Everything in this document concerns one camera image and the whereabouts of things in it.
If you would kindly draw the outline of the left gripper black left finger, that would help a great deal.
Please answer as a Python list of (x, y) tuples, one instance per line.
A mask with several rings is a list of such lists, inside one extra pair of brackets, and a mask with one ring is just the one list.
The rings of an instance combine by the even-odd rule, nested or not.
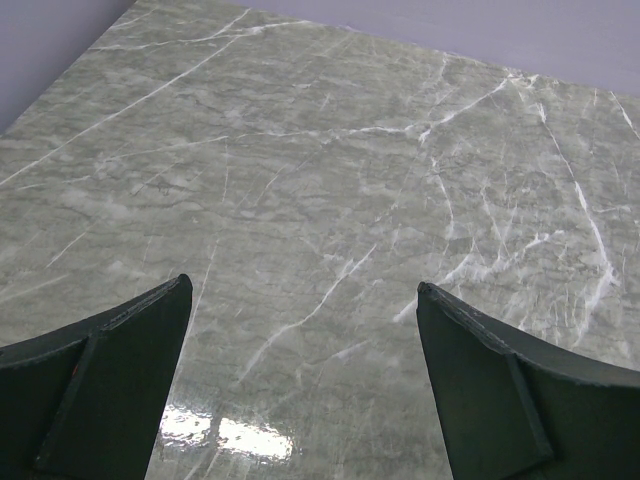
[(181, 274), (1, 349), (4, 479), (142, 479), (189, 325)]

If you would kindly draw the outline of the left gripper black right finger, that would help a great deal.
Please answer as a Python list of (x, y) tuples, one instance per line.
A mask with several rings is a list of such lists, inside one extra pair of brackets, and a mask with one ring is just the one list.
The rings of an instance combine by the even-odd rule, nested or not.
[(636, 479), (639, 374), (417, 288), (417, 324), (456, 479)]

